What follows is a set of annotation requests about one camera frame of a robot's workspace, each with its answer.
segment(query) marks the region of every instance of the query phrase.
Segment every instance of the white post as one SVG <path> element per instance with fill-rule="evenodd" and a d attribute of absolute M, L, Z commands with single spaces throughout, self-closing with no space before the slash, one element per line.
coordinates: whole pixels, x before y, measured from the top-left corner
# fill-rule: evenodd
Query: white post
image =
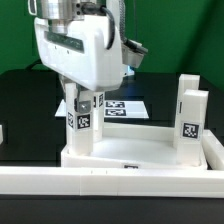
<path fill-rule="evenodd" d="M 186 90 L 180 115 L 179 138 L 177 139 L 177 163 L 200 165 L 202 134 L 208 101 L 208 92 Z"/>
<path fill-rule="evenodd" d="M 179 87 L 177 95 L 177 109 L 174 129 L 173 147 L 177 148 L 177 140 L 180 136 L 180 114 L 183 105 L 183 95 L 187 89 L 198 90 L 200 76 L 182 74 L 179 78 Z"/>
<path fill-rule="evenodd" d="M 81 103 L 81 110 L 83 110 L 81 113 L 77 111 L 78 102 Z M 69 154 L 89 155 L 92 152 L 92 108 L 92 91 L 84 90 L 79 94 L 75 83 L 66 84 L 66 133 Z"/>
<path fill-rule="evenodd" d="M 94 113 L 93 113 L 93 127 L 94 127 L 94 142 L 102 140 L 103 137 L 103 123 L 104 123 L 104 93 L 94 93 Z"/>
<path fill-rule="evenodd" d="M 3 142 L 3 133 L 2 133 L 2 125 L 0 125 L 0 145 Z"/>

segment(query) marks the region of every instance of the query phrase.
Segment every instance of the metal component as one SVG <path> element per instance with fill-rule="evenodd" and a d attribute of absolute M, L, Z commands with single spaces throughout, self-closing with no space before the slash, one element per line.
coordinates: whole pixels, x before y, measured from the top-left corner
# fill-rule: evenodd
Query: metal component
<path fill-rule="evenodd" d="M 49 21 L 49 30 L 53 33 L 67 34 L 67 24 L 65 20 L 51 20 Z"/>
<path fill-rule="evenodd" d="M 72 0 L 36 0 L 37 17 L 49 20 L 72 20 Z"/>
<path fill-rule="evenodd" d="M 144 54 L 136 53 L 122 44 L 123 64 L 138 68 L 144 58 Z"/>
<path fill-rule="evenodd" d="M 83 3 L 80 0 L 73 0 L 72 9 L 73 9 L 73 20 L 84 20 L 84 14 L 82 13 Z"/>
<path fill-rule="evenodd" d="M 81 101 L 80 102 L 80 95 L 82 91 L 82 86 L 76 84 L 76 89 L 78 90 L 77 99 L 75 100 L 75 110 L 80 114 L 87 114 L 91 111 L 91 101 Z"/>
<path fill-rule="evenodd" d="M 91 101 L 82 101 L 79 102 L 79 113 L 87 114 L 91 111 Z"/>
<path fill-rule="evenodd" d="M 121 40 L 125 42 L 125 3 L 124 0 L 119 0 L 120 5 L 120 36 Z"/>
<path fill-rule="evenodd" d="M 82 5 L 81 10 L 85 15 L 105 16 L 103 8 L 104 7 L 102 7 L 101 5 L 96 5 L 93 3 L 85 3 Z"/>

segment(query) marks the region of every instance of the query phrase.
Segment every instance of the black table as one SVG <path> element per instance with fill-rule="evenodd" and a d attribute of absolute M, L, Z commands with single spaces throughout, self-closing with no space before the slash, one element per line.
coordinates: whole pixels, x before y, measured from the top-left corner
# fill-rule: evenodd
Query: black table
<path fill-rule="evenodd" d="M 143 100 L 150 119 L 113 122 L 174 126 L 178 74 L 137 74 L 107 99 Z M 224 143 L 224 93 L 209 90 L 206 128 Z M 0 165 L 60 166 L 66 144 L 65 119 L 54 114 L 63 98 L 51 71 L 8 71 L 0 76 Z M 223 199 L 0 195 L 1 223 L 223 223 Z"/>

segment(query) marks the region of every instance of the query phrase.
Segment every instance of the green backdrop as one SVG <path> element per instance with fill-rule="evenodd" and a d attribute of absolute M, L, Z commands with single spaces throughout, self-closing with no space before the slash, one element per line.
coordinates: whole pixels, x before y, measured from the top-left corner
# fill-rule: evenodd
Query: green backdrop
<path fill-rule="evenodd" d="M 141 72 L 200 73 L 224 90 L 223 0 L 126 0 L 126 36 L 149 49 Z M 27 0 L 0 6 L 0 73 L 38 58 Z"/>

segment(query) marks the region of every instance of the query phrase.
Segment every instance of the white 3d-printed part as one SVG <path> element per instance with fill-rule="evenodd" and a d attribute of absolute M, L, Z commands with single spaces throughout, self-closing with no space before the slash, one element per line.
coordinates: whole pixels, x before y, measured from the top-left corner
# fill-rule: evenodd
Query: white 3d-printed part
<path fill-rule="evenodd" d="M 206 170 L 203 150 L 200 165 L 178 164 L 173 128 L 104 123 L 103 139 L 89 156 L 71 155 L 65 147 L 62 167 L 193 169 Z"/>
<path fill-rule="evenodd" d="M 175 118 L 175 130 L 174 130 L 174 140 L 173 146 L 177 148 L 177 140 L 180 137 L 180 114 L 183 105 L 183 96 L 187 89 L 198 90 L 200 82 L 200 76 L 198 75 L 185 75 L 182 74 L 179 78 L 178 94 L 177 94 L 177 108 L 176 108 L 176 118 Z"/>
<path fill-rule="evenodd" d="M 212 169 L 224 170 L 224 147 L 210 130 L 204 131 L 202 146 Z"/>
<path fill-rule="evenodd" d="M 1 167 L 2 195 L 224 198 L 220 171 Z"/>
<path fill-rule="evenodd" d="M 177 139 L 177 162 L 198 166 L 202 135 L 207 109 L 208 92 L 186 90 L 180 114 L 179 138 Z"/>
<path fill-rule="evenodd" d="M 0 125 L 0 144 L 3 142 L 2 126 Z"/>
<path fill-rule="evenodd" d="M 118 89 L 124 76 L 121 40 L 116 28 L 113 46 L 106 49 L 108 24 L 107 17 L 88 15 L 84 21 L 71 21 L 67 36 L 61 39 L 60 35 L 49 33 L 47 20 L 36 18 L 36 38 L 43 64 L 89 90 Z"/>

